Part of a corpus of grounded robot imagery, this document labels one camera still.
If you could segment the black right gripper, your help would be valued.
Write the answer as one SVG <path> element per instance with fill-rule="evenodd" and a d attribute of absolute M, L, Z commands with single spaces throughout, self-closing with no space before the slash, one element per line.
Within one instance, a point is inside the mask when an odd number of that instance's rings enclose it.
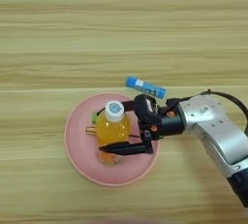
<path fill-rule="evenodd" d="M 122 102 L 124 112 L 133 112 L 135 102 Z M 164 107 L 156 105 L 154 98 L 146 97 L 144 100 L 144 109 L 141 111 L 140 118 L 140 136 L 142 143 L 131 144 L 129 142 L 120 142 L 107 144 L 100 147 L 100 150 L 117 155 L 135 155 L 152 154 L 153 141 L 158 141 L 166 136 L 182 134 L 185 130 L 183 114 L 179 109 L 179 100 L 168 100 Z"/>

